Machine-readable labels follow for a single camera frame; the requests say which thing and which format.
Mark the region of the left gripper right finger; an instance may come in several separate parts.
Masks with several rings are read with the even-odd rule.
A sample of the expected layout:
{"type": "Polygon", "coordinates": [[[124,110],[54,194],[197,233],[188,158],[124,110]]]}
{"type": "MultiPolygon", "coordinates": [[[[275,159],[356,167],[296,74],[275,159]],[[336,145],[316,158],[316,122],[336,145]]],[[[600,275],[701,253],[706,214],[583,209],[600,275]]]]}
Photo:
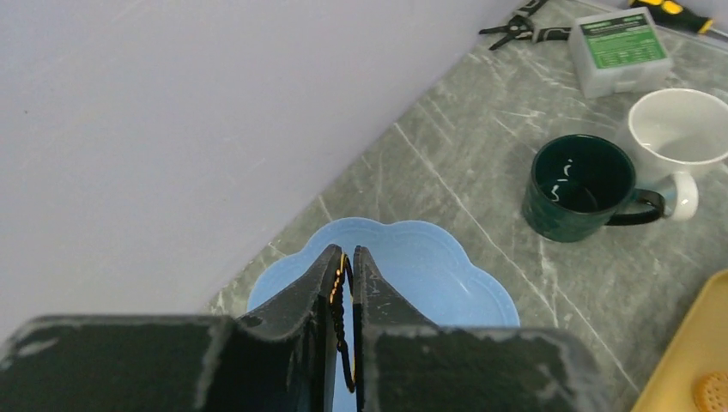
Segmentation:
{"type": "Polygon", "coordinates": [[[609,411],[589,348],[555,328],[438,326],[353,256],[360,411],[609,411]]]}

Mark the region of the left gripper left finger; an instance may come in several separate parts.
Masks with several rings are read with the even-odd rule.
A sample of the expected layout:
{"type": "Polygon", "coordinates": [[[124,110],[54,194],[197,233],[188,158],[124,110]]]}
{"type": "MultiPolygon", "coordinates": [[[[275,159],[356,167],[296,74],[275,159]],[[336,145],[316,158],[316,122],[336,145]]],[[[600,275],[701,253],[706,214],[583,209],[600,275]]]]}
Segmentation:
{"type": "Polygon", "coordinates": [[[330,295],[343,257],[327,246],[241,318],[52,315],[1,347],[4,411],[329,411],[330,295]]]}

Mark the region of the blue three-tier cake stand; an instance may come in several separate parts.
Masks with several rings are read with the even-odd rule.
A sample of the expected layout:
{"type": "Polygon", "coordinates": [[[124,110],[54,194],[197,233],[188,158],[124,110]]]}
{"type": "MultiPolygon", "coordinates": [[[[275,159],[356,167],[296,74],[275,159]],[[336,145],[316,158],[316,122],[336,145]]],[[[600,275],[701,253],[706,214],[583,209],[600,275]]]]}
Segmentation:
{"type": "Polygon", "coordinates": [[[343,257],[330,295],[335,341],[333,406],[356,408],[353,256],[366,247],[382,276],[418,311],[438,326],[516,327],[519,315],[504,287],[478,269],[445,229],[425,221],[384,224],[343,218],[324,225],[303,248],[272,264],[258,279],[248,313],[298,279],[329,245],[343,257]]]}

